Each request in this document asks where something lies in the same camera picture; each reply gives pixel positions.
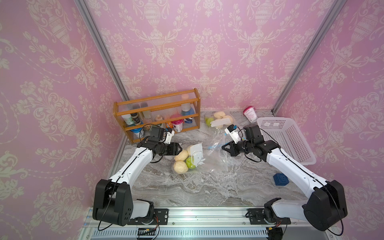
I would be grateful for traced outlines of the beige pear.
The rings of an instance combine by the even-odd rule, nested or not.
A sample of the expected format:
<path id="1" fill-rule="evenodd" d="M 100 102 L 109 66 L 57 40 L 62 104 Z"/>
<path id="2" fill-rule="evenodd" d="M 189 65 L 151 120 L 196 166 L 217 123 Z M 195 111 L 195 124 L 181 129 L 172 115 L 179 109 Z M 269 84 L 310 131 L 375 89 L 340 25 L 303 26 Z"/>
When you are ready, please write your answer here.
<path id="1" fill-rule="evenodd" d="M 182 150 L 177 156 L 174 157 L 175 161 L 185 161 L 189 157 L 187 150 Z"/>
<path id="2" fill-rule="evenodd" d="M 186 173 L 189 168 L 187 166 L 187 164 L 183 161 L 175 161 L 174 164 L 173 164 L 173 170 L 177 173 L 177 174 L 184 174 Z"/>

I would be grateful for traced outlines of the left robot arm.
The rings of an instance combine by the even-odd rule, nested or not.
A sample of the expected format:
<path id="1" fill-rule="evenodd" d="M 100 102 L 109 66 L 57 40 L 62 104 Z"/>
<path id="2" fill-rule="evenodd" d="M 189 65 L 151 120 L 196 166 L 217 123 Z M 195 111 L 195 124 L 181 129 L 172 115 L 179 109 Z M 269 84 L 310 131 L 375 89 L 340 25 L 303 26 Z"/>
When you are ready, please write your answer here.
<path id="1" fill-rule="evenodd" d="M 171 128 L 152 127 L 125 165 L 108 180 L 100 180 L 95 189 L 93 219 L 111 225 L 125 226 L 132 221 L 151 223 L 155 218 L 154 203 L 133 200 L 131 189 L 156 155 L 177 156 L 182 151 L 179 143 L 172 142 L 175 131 Z"/>

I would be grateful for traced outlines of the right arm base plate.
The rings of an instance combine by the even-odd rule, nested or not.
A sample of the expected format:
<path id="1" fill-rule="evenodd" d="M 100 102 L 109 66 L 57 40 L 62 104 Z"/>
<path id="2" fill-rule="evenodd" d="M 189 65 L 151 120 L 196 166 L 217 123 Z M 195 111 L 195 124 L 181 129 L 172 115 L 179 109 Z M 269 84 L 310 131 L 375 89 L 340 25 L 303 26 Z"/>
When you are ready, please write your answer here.
<path id="1" fill-rule="evenodd" d="M 269 225 L 269 226 L 281 226 L 290 225 L 291 220 L 289 218 L 271 217 L 270 214 L 265 214 L 264 208 L 252 208 L 247 209 L 245 217 L 250 221 L 251 225 Z"/>

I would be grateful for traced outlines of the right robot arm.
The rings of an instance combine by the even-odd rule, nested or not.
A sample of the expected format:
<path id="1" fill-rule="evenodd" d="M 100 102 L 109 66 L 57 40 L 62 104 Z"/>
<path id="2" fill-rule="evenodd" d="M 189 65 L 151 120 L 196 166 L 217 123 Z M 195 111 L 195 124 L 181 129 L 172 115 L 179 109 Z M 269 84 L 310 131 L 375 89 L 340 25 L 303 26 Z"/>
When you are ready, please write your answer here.
<path id="1" fill-rule="evenodd" d="M 284 218 L 307 221 L 315 229 L 326 231 L 336 223 L 342 223 L 348 215 L 345 190 L 338 181 L 328 181 L 308 170 L 291 157 L 274 140 L 266 141 L 264 130 L 256 124 L 243 128 L 245 138 L 239 135 L 240 129 L 230 125 L 225 129 L 232 141 L 222 146 L 232 157 L 253 154 L 257 163 L 265 162 L 278 169 L 293 182 L 307 197 L 307 201 L 285 201 L 274 198 L 264 205 L 264 219 L 274 224 Z"/>

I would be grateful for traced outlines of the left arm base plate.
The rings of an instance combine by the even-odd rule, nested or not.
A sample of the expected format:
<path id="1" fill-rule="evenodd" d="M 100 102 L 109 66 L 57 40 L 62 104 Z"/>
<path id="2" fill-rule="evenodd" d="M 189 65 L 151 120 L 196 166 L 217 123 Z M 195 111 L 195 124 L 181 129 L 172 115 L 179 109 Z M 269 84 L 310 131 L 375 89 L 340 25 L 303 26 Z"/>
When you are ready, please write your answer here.
<path id="1" fill-rule="evenodd" d="M 151 219 L 136 218 L 131 219 L 127 225 L 148 226 L 159 224 L 167 225 L 169 220 L 169 209 L 154 209 L 153 217 Z"/>

